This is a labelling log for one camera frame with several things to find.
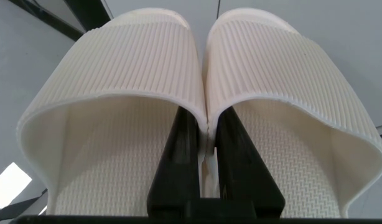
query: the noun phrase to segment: window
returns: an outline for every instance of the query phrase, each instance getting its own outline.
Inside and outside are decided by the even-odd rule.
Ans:
[[[0,208],[8,206],[31,180],[15,163],[11,163],[0,174]]]

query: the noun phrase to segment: white slipper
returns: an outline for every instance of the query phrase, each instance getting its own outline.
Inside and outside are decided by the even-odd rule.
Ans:
[[[180,15],[140,9],[87,32],[17,128],[49,190],[47,213],[146,215],[178,106],[195,116],[205,136],[197,51]]]
[[[220,16],[204,72],[209,136],[234,105],[286,199],[282,217],[347,217],[382,174],[382,140],[355,92],[317,44],[277,16]]]

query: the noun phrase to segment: grey wall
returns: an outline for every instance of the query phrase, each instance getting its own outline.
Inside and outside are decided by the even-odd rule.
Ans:
[[[7,0],[0,0],[0,173],[15,162],[31,183],[13,202],[45,189],[16,141],[16,125],[74,41]]]
[[[219,13],[237,7],[269,11],[318,43],[382,125],[382,0],[221,0]]]
[[[71,9],[67,6],[64,0],[34,0],[45,10],[51,12],[57,18],[66,22],[73,28],[78,29],[80,32],[86,32],[78,19],[72,13]]]

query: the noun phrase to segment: textured footbed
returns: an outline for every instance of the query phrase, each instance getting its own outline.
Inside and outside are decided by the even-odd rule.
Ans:
[[[330,128],[278,101],[234,109],[285,198],[282,217],[340,217]]]
[[[178,106],[113,98],[71,106],[55,215],[147,215],[147,194]]]

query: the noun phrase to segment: ribbed strap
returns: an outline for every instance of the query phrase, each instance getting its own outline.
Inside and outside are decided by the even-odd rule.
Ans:
[[[137,22],[86,33],[69,50],[23,114],[112,95],[161,98],[188,109],[206,129],[197,52],[188,28],[176,22]]]
[[[211,42],[206,92],[210,134],[225,108],[270,98],[362,137],[382,153],[380,136],[351,86],[328,55],[299,34],[248,21],[219,25]]]

